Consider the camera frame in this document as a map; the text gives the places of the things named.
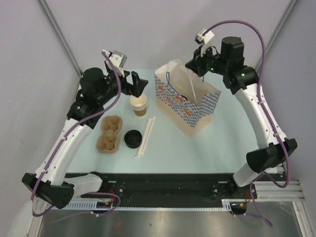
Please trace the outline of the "stack of paper cups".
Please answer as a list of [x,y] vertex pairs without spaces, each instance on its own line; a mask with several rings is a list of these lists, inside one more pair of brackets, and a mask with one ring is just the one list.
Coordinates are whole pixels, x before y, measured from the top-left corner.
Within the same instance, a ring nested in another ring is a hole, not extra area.
[[134,113],[142,117],[147,112],[147,97],[145,94],[142,94],[139,97],[131,96],[130,98],[130,104],[134,111]]

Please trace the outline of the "checkered paper takeout bag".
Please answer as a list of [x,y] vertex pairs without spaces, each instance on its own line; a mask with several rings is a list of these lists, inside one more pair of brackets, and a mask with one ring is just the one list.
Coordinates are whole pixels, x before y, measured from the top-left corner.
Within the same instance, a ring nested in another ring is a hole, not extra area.
[[158,108],[189,138],[210,123],[221,95],[179,59],[155,71],[155,90]]

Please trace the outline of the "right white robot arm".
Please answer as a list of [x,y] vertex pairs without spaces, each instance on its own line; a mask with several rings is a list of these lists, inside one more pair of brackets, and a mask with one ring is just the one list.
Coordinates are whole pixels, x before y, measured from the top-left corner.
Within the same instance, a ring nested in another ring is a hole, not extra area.
[[245,165],[233,175],[234,182],[228,185],[228,193],[239,198],[249,185],[266,170],[287,161],[296,150],[294,138],[287,138],[277,125],[262,89],[259,88],[259,77],[254,68],[244,63],[244,44],[239,37],[222,39],[221,51],[213,53],[210,40],[197,36],[199,44],[192,60],[186,68],[199,77],[207,72],[223,77],[224,85],[240,102],[255,132],[258,149],[246,154]]

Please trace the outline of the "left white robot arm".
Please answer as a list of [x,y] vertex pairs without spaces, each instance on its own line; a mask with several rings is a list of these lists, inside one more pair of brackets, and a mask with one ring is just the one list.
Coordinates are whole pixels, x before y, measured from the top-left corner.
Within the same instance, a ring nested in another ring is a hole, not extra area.
[[35,173],[25,173],[22,183],[52,207],[62,209],[74,198],[94,193],[102,198],[108,194],[105,176],[90,172],[66,178],[66,172],[82,142],[91,133],[106,111],[104,105],[121,94],[139,97],[148,84],[135,72],[106,66],[107,74],[97,67],[85,70],[80,90],[67,113],[64,128],[51,152]]

